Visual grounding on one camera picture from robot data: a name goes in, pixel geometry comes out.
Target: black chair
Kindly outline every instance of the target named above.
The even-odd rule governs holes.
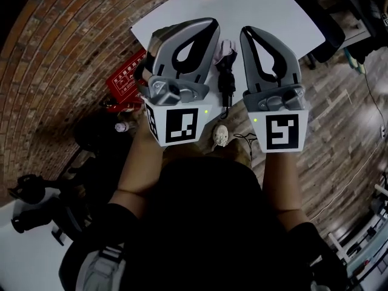
[[[345,41],[345,33],[330,16],[330,11],[322,8],[315,0],[295,0],[306,12],[325,37],[325,42],[312,50],[307,56],[311,69],[315,69],[315,59],[319,62],[328,61]]]
[[[98,215],[116,190],[132,144],[128,133],[115,130],[117,122],[116,114],[99,112],[77,123],[74,131],[76,142],[96,157],[90,157],[80,168],[71,168],[70,171],[75,173],[72,179],[49,181],[34,174],[18,178],[18,185],[8,189],[9,194],[38,208],[24,210],[12,219],[17,232],[23,233],[54,221],[59,231],[52,232],[52,235],[60,244],[63,245],[62,233],[72,240],[81,235],[87,228],[85,220],[90,221]],[[83,197],[79,196],[77,189],[80,185],[85,190]],[[48,187],[58,189],[60,193],[45,201]]]

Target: white table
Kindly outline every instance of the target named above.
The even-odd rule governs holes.
[[[239,36],[241,29],[254,26],[272,33],[288,45],[299,58],[324,42],[324,36],[294,0],[168,0],[132,27],[133,34],[146,49],[152,33],[160,28],[191,19],[212,17],[221,27],[220,41],[236,41],[238,56],[233,65],[236,92],[233,104],[242,100],[247,90]],[[273,59],[258,49],[263,69],[269,72]],[[210,92],[205,102],[213,105],[209,120],[224,111],[217,86],[218,73],[212,68],[206,84]]]

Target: red sign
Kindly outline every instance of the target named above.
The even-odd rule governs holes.
[[[141,49],[135,55],[133,55],[124,65],[121,66],[114,74],[106,81],[110,92],[117,102],[135,102],[142,104],[143,100],[140,98],[140,92],[138,91],[133,78],[133,72],[143,58],[145,58],[147,51]],[[140,84],[144,85],[146,82],[141,80]]]

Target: black cable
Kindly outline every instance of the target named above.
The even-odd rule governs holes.
[[[246,134],[244,136],[244,135],[242,135],[240,133],[236,133],[236,134],[234,134],[234,137],[245,139],[245,141],[248,143],[248,146],[249,146],[249,157],[250,157],[250,168],[252,168],[252,143],[255,140],[257,140],[256,135],[253,134],[253,133],[248,133],[248,134]]]
[[[221,114],[220,118],[221,119],[226,119],[229,115],[229,107],[226,107],[226,110],[223,114]]]
[[[386,122],[385,122],[385,119],[384,119],[384,116],[383,114],[381,113],[376,101],[375,101],[375,98],[373,97],[372,95],[372,91],[370,90],[370,87],[369,87],[369,83],[368,83],[368,77],[367,77],[367,72],[366,72],[366,68],[364,66],[364,69],[365,69],[365,81],[366,81],[366,85],[368,86],[368,91],[369,91],[369,95],[370,97],[372,97],[372,100],[373,100],[373,103],[375,104],[377,110],[379,111],[380,113],[380,116],[381,116],[381,119],[383,120],[383,126],[384,126],[384,132],[386,132]]]

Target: brick wall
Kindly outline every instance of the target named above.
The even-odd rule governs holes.
[[[166,0],[28,0],[0,55],[0,205],[17,177],[56,179],[75,123],[140,45],[129,28]]]

